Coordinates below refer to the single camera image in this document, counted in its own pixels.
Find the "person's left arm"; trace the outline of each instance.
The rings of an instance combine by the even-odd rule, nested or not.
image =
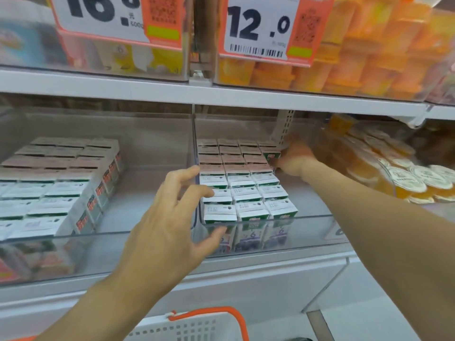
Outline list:
[[[192,213],[213,190],[191,185],[177,200],[182,183],[198,173],[198,166],[168,173],[131,231],[117,268],[36,341],[122,341],[158,300],[218,248],[224,227],[198,244],[191,241]]]

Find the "forearm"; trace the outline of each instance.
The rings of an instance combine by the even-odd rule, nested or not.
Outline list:
[[[444,310],[451,318],[455,313],[454,225],[315,160],[304,163],[302,178],[326,203],[362,263],[419,335],[426,339],[428,330],[438,329],[447,333],[441,336],[453,336],[452,323],[441,324],[441,316],[439,324],[426,324],[431,311]]]
[[[122,341],[156,301],[153,297],[136,297],[133,287],[128,289],[110,276],[92,286],[36,341]]]

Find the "number 16.8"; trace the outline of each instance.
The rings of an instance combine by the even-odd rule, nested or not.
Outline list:
[[[67,0],[70,12],[73,17],[83,18],[81,3],[79,0]],[[82,0],[88,13],[94,19],[108,22],[115,16],[114,5],[111,0]],[[131,9],[139,8],[141,2],[139,0],[122,0],[122,4]]]

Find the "barcode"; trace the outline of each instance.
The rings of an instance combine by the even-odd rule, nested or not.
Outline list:
[[[242,54],[246,54],[246,55],[277,57],[277,58],[281,58],[283,56],[283,51],[279,51],[279,50],[275,50],[275,49],[250,47],[247,45],[231,44],[230,49],[231,49],[231,52],[234,51],[236,53],[242,53]]]

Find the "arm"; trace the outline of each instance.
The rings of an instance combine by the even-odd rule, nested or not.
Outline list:
[[[300,143],[276,165],[313,187],[422,340],[455,337],[455,224],[343,176]]]
[[[153,205],[131,231],[117,268],[36,341],[122,341],[161,297],[218,248],[224,227],[199,244],[191,242],[192,213],[213,190],[191,185],[177,201],[182,183],[198,173],[197,166],[168,173]]]

